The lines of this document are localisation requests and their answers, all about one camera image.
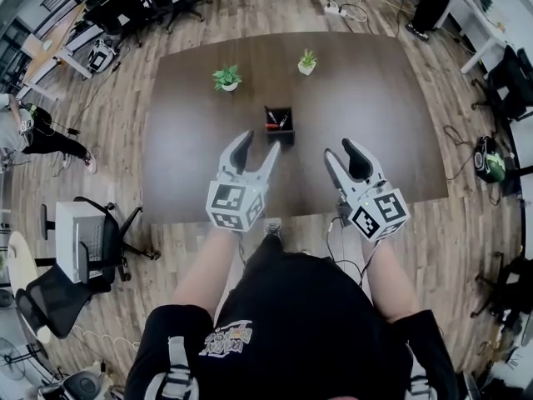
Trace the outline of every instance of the printed graphic on shirt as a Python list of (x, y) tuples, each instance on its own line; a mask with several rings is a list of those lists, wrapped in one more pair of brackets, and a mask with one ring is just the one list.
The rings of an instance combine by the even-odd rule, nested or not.
[(253, 329), (247, 327), (250, 320), (239, 320), (215, 329), (204, 341), (205, 347), (200, 351), (201, 356), (223, 358), (229, 353), (242, 353), (245, 345), (252, 339)]

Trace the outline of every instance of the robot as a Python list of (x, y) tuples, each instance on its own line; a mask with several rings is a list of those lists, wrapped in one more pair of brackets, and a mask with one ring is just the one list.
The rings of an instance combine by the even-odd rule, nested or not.
[(253, 131), (246, 131), (220, 156), (217, 180), (211, 181), (206, 206), (209, 218), (217, 227), (247, 232), (265, 208), (268, 180), (280, 153), (280, 143), (272, 145), (258, 171), (246, 172), (252, 141)]
[(361, 144), (345, 138), (342, 146), (350, 157), (348, 170), (329, 148), (324, 163), (340, 193), (337, 210), (343, 226), (352, 223), (369, 242), (394, 234), (410, 217), (400, 190), (392, 188), (380, 163)]

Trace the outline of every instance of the tabletop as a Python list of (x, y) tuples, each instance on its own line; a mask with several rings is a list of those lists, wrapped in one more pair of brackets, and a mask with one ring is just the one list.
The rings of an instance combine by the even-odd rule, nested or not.
[(24, 82), (31, 81), (35, 73), (42, 67), (42, 65), (50, 58), (56, 56), (57, 52), (67, 43), (68, 36), (76, 21), (81, 17), (85, 9), (85, 3), (78, 4), (72, 11), (67, 13), (47, 34), (41, 39), (43, 43), (48, 40), (52, 41), (52, 45), (48, 50), (41, 48), (39, 54), (28, 64), (26, 74), (24, 75)]
[[(307, 77), (304, 49), (318, 58)], [(212, 74), (236, 64), (234, 92), (214, 90)], [(247, 170), (268, 154), (264, 107), (292, 108), (295, 144), (276, 162), (266, 215), (336, 211), (338, 192), (323, 161), (350, 138), (371, 151), (408, 203), (447, 197), (441, 151), (416, 75), (393, 37), (294, 32), (239, 38), (161, 58), (143, 146), (143, 217), (150, 223), (208, 220), (209, 182), (221, 152), (255, 132)]]
[[(18, 289), (25, 289), (30, 282), (38, 277), (37, 265), (32, 258), (24, 236), (20, 232), (15, 231), (11, 234), (8, 248), (11, 248), (13, 253), (7, 252), (7, 270), (9, 271), (13, 294), (16, 294)], [(42, 327), (35, 335), (41, 343), (49, 343), (52, 337), (50, 329), (47, 327)]]

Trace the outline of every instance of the standing person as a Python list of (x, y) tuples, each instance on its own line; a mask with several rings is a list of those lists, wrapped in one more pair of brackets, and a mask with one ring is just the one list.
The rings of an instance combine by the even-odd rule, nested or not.
[(214, 321), (236, 249), (212, 229), (148, 317), (126, 400), (458, 398), (433, 313), (387, 240), (363, 247), (372, 305), (331, 258), (284, 252), (270, 223)]
[(67, 168), (71, 156), (83, 161), (91, 174), (97, 170), (97, 163), (92, 153), (81, 143), (56, 132), (43, 121), (34, 120), (34, 128), (28, 134), (21, 134), (22, 121), (32, 118), (24, 108), (20, 108), (13, 95), (0, 94), (0, 153), (9, 158), (14, 153), (49, 154), (63, 153), (63, 166)]
[(416, 7), (415, 16), (406, 25), (407, 31), (427, 42), (429, 40), (427, 32), (435, 28), (448, 4), (450, 4), (450, 0), (420, 0)]

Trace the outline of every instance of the extension cord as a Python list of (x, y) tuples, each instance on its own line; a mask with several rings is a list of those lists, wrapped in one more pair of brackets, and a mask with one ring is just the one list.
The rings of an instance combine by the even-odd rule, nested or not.
[(346, 16), (346, 9), (342, 9), (340, 12), (339, 12), (339, 7), (336, 6), (336, 7), (333, 7), (333, 6), (324, 6), (324, 12), (326, 13), (333, 13), (335, 15), (339, 15), (339, 16), (342, 16), (342, 17), (345, 17)]

